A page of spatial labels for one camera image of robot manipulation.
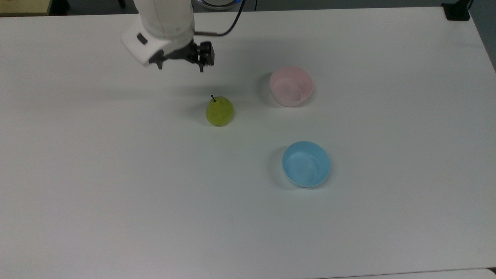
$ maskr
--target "floor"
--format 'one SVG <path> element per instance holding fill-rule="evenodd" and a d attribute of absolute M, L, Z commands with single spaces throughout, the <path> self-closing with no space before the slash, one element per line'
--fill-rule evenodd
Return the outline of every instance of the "floor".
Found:
<path fill-rule="evenodd" d="M 125 0 L 121 8 L 118 0 L 68 0 L 69 15 L 80 14 L 119 14 L 137 13 L 132 0 Z M 300 10 L 300 9 L 344 9 L 374 7 L 419 7 L 440 6 L 443 2 L 454 0 L 257 0 L 256 10 Z M 246 5 L 252 10 L 254 5 Z M 474 0 L 470 13 L 479 34 L 486 46 L 493 67 L 496 69 L 496 0 Z"/>

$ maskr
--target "black cable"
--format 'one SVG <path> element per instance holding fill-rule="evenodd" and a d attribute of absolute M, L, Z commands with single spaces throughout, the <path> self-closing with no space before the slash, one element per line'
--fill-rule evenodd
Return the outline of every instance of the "black cable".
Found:
<path fill-rule="evenodd" d="M 238 11 L 238 15 L 236 15 L 236 19 L 234 20 L 233 25 L 231 25 L 231 27 L 226 32 L 221 33 L 221 34 L 217 34 L 217 37 L 226 36 L 227 34 L 229 34 L 229 32 L 231 32 L 233 30 L 234 26 L 236 25 L 236 22 L 238 22 L 238 19 L 240 18 L 241 12 L 243 11 L 243 7 L 245 6 L 246 1 L 247 0 L 243 0 L 241 2 L 240 10 Z"/>
<path fill-rule="evenodd" d="M 238 11 L 238 15 L 236 15 L 236 19 L 234 19 L 234 22 L 233 22 L 233 25 L 231 25 L 231 27 L 224 33 L 213 33 L 213 32 L 201 32 L 201 31 L 195 31 L 195 35 L 198 35 L 198 36 L 211 36 L 211 37 L 222 37 L 222 36 L 226 36 L 227 34 L 229 34 L 229 32 L 231 32 L 234 28 L 234 26 L 236 25 L 236 23 L 238 22 L 238 19 L 240 18 L 240 15 L 241 15 L 241 12 L 243 11 L 243 7 L 245 6 L 245 2 L 247 0 L 243 0 L 241 2 L 241 7 L 240 7 L 240 10 Z"/>

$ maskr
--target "pink bowl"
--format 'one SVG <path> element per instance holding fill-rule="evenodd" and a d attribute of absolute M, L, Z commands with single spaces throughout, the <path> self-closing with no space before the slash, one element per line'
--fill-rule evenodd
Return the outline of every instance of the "pink bowl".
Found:
<path fill-rule="evenodd" d="M 313 81 L 302 68 L 282 67 L 270 76 L 270 89 L 279 104 L 296 107 L 310 96 Z"/>

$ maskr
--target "black device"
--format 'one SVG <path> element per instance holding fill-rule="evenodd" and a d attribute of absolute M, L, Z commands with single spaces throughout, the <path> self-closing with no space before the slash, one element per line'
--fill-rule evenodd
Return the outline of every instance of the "black device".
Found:
<path fill-rule="evenodd" d="M 441 6 L 444 8 L 444 14 L 447 20 L 468 21 L 470 13 L 468 9 L 472 5 L 473 0 L 459 0 L 455 4 L 444 3 Z"/>

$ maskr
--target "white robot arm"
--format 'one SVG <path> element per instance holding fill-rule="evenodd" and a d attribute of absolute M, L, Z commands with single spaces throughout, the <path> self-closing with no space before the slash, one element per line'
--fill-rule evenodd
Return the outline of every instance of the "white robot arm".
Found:
<path fill-rule="evenodd" d="M 214 65 L 210 42 L 193 41 L 194 17 L 190 0 L 134 0 L 139 17 L 121 41 L 144 66 L 167 59 L 185 59 L 203 66 Z"/>

